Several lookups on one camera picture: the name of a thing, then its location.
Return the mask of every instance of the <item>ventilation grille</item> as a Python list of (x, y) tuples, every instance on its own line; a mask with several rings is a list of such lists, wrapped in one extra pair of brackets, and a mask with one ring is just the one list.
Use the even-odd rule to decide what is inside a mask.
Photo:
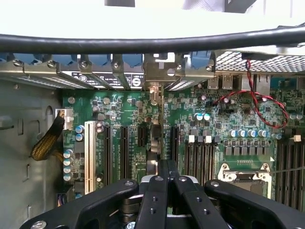
[[(305, 71), (305, 56), (276, 56), (265, 61), (251, 61), (253, 72), (298, 73)], [(217, 57), (216, 71), (245, 72), (245, 60), (240, 52), (227, 51)]]

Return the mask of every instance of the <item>black pcie slot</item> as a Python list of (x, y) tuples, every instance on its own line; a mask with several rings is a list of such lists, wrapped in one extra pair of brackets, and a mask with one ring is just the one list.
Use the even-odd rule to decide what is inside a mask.
[(129, 129), (121, 126), (121, 179), (130, 178), (129, 176)]
[(138, 126), (138, 147), (146, 146), (146, 127)]
[(190, 175), (190, 163), (191, 163), (191, 151), (192, 151), (192, 146), (188, 141), (185, 141), (185, 155), (184, 155), (184, 173), (186, 175)]
[(171, 127), (171, 140), (170, 140), (170, 159), (176, 162), (178, 167), (178, 146), (179, 146), (179, 127)]
[[(285, 170), (304, 166), (304, 143), (293, 143), (286, 139), (278, 141), (276, 170)], [(276, 201), (302, 210), (303, 207), (302, 170), (276, 174)]]
[(112, 130), (104, 127), (104, 178), (105, 185), (112, 183)]

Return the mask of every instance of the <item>blue plastic latch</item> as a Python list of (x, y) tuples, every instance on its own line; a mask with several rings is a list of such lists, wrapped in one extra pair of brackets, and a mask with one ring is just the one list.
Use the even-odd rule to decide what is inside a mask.
[(141, 66), (143, 63), (142, 54), (123, 54), (123, 61), (127, 63), (131, 68)]
[(103, 55), (88, 55), (88, 59), (91, 63), (97, 65), (97, 66), (103, 66), (106, 65), (108, 63), (110, 63), (110, 55), (107, 54), (103, 54)]
[(5, 63), (8, 60), (8, 56), (7, 52), (0, 53), (0, 63)]
[(77, 55), (53, 55), (52, 59), (62, 65), (71, 65), (77, 62)]
[(211, 51), (192, 52), (191, 54), (192, 68), (199, 69), (202, 67), (206, 67), (209, 64), (210, 56), (211, 56)]

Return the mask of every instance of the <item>electrolytic capacitor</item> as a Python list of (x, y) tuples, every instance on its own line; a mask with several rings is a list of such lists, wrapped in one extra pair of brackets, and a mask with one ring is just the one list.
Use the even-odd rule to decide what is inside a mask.
[(203, 119), (204, 119), (205, 121), (209, 121), (209, 120), (211, 119), (210, 114), (205, 113), (205, 114), (203, 115)]
[(84, 140), (84, 135), (83, 135), (83, 134), (77, 134), (77, 135), (75, 136), (75, 141), (81, 142), (81, 141), (83, 141), (83, 140)]
[(200, 96), (198, 97), (198, 100), (199, 100), (199, 101), (204, 101), (204, 100), (206, 100), (206, 96), (205, 96), (204, 94), (202, 94), (202, 95), (200, 95)]
[(295, 120), (296, 119), (296, 114), (295, 113), (290, 114), (289, 118), (292, 119), (292, 120)]
[(256, 131), (255, 130), (248, 130), (248, 136), (249, 137), (256, 137)]
[(71, 178), (72, 178), (72, 173), (67, 173), (67, 174), (63, 175), (64, 181), (70, 181)]
[(246, 131), (245, 130), (238, 130), (237, 132), (239, 137), (246, 137)]
[(304, 117), (304, 116), (303, 116), (302, 114), (297, 114), (297, 115), (296, 115), (297, 120), (301, 120), (303, 117)]
[(70, 158), (66, 158), (63, 161), (63, 165), (64, 166), (69, 166), (69, 165), (71, 165), (71, 163), (72, 163), (72, 158), (71, 157)]
[(63, 157), (64, 157), (64, 158), (69, 158), (69, 157), (71, 157), (72, 153), (73, 153), (73, 150), (67, 149), (67, 150), (65, 150), (65, 152), (63, 153)]
[(228, 98), (224, 98), (224, 103), (228, 104), (230, 102), (230, 100)]
[(100, 108), (98, 107), (98, 106), (94, 106), (93, 108), (92, 108), (92, 111), (93, 112), (99, 112), (100, 111)]
[(84, 132), (85, 127), (83, 125), (78, 125), (77, 127), (75, 127), (75, 132), (77, 134), (81, 134), (82, 132)]
[(229, 137), (236, 137), (236, 130), (229, 130)]
[(63, 172), (64, 172), (64, 173), (70, 173), (70, 172), (71, 172), (71, 167), (70, 167), (70, 166), (65, 166), (65, 167), (63, 168)]
[(259, 131), (258, 131), (258, 135), (259, 135), (260, 137), (267, 137), (267, 131), (265, 131), (265, 130), (259, 130)]
[(101, 128), (102, 126), (103, 126), (103, 122), (97, 122), (97, 123), (96, 123), (96, 127), (97, 127), (97, 128)]
[(203, 114), (202, 113), (196, 113), (194, 115), (195, 120), (202, 121), (203, 120)]

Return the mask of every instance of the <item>pcie slot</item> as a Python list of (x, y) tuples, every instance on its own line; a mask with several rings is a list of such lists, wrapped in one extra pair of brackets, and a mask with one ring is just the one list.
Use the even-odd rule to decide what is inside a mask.
[(121, 126), (121, 179), (130, 178), (129, 176), (129, 129)]
[(95, 121), (85, 122), (85, 194), (96, 189), (96, 139)]
[(184, 154), (184, 173), (190, 175), (190, 163), (191, 163), (191, 150), (192, 146), (188, 141), (185, 141), (185, 154)]
[(146, 146), (146, 127), (138, 126), (138, 147)]
[[(304, 160), (304, 143), (291, 143), (286, 140), (278, 141), (276, 170), (303, 167)], [(277, 173), (276, 201), (297, 210), (302, 210), (303, 180), (304, 174), (302, 170)]]
[(110, 126), (104, 127), (104, 185), (112, 183), (112, 130)]
[(178, 146), (179, 146), (179, 127), (171, 127), (171, 140), (170, 140), (170, 159), (176, 162), (178, 167)]

